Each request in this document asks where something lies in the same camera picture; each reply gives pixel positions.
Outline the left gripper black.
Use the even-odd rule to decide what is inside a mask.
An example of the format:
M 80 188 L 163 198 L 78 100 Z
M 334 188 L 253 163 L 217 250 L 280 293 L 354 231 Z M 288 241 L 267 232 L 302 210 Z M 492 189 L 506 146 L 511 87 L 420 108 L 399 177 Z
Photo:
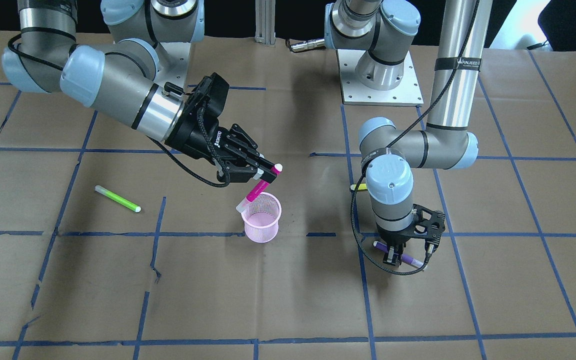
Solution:
M 411 212 L 402 219 L 390 221 L 377 217 L 377 231 L 382 244 L 382 263 L 399 267 L 402 264 L 403 248 L 410 239 L 425 241 L 425 249 L 432 245 L 437 250 L 446 230 L 446 214 L 441 210 L 430 210 L 414 203 Z

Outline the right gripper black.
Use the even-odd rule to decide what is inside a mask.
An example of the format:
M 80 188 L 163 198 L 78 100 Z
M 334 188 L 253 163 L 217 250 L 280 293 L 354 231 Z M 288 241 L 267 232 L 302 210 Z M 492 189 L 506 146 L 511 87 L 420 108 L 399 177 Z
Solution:
M 230 182 L 247 183 L 263 180 L 272 183 L 277 178 L 276 164 L 266 159 L 258 144 L 237 123 L 230 129 L 220 127 L 218 116 L 226 105 L 229 84 L 222 76 L 204 76 L 183 105 L 181 115 L 170 133 L 170 148 L 198 160 L 213 161 L 209 145 L 224 160 Z M 230 146 L 226 150 L 223 143 Z

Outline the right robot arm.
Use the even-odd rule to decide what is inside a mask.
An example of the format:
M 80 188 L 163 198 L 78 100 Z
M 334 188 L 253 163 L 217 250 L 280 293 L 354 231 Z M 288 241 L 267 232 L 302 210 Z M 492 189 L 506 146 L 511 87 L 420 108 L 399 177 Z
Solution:
M 190 91 L 174 81 L 179 65 L 163 44 L 203 39 L 203 1 L 103 0 L 113 41 L 102 45 L 77 42 L 75 0 L 19 0 L 17 9 L 20 33 L 1 64 L 19 91 L 62 92 L 146 135 L 169 156 L 177 150 L 204 159 L 217 168 L 212 187 L 277 178 L 239 125 L 219 125 L 230 89 L 222 76 L 206 75 Z

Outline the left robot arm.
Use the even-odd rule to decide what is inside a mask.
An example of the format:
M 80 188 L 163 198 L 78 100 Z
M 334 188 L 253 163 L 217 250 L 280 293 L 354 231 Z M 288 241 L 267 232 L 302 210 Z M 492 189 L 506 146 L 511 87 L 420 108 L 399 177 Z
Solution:
M 439 248 L 446 216 L 414 203 L 414 169 L 470 167 L 479 142 L 469 131 L 476 82 L 482 66 L 492 0 L 441 0 L 444 6 L 433 84 L 426 110 L 402 126 L 387 118 L 386 104 L 358 130 L 361 166 L 375 228 L 386 252 L 370 259 L 393 275 L 406 244 L 423 241 L 422 272 Z M 422 14 L 407 0 L 336 0 L 326 6 L 324 43 L 329 49 L 360 51 L 353 71 L 357 82 L 377 92 L 393 91 L 409 76 L 405 60 L 421 26 Z

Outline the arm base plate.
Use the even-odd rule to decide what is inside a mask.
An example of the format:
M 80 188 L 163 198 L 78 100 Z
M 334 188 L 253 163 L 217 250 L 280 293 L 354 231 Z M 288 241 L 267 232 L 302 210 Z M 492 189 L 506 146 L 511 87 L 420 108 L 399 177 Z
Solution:
M 189 42 L 160 42 L 155 49 L 159 71 L 154 82 L 164 86 L 167 82 L 186 88 L 192 44 Z
M 378 63 L 364 50 L 339 49 L 336 54 L 343 104 L 416 107 L 424 103 L 409 52 L 395 65 Z

